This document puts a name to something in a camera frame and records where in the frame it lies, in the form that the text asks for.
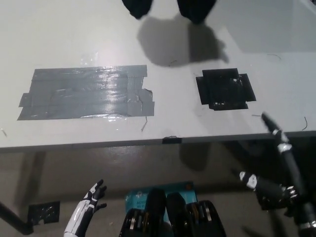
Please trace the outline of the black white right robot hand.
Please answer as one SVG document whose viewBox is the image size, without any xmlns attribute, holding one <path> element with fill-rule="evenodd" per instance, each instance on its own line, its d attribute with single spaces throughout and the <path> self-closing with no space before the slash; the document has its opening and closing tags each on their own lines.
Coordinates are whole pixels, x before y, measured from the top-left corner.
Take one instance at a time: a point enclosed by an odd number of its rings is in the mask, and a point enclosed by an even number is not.
<svg viewBox="0 0 316 237">
<path fill-rule="evenodd" d="M 316 205 L 294 158 L 292 144 L 270 116 L 262 113 L 261 119 L 275 138 L 276 148 L 287 172 L 290 185 L 277 184 L 246 171 L 238 171 L 237 177 L 255 192 L 263 210 L 286 208 L 285 215 L 294 218 L 299 230 L 314 231 L 316 229 Z"/>
</svg>

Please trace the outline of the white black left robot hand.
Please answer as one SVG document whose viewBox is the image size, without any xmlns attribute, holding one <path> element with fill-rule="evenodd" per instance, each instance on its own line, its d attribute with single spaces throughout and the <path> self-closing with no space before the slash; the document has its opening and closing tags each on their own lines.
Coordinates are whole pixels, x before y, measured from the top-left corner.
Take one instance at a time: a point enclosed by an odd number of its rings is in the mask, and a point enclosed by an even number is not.
<svg viewBox="0 0 316 237">
<path fill-rule="evenodd" d="M 95 183 L 77 204 L 64 230 L 63 237 L 84 237 L 94 213 L 107 207 L 106 203 L 98 204 L 107 189 L 107 186 L 102 187 L 103 183 L 103 179 Z"/>
</svg>

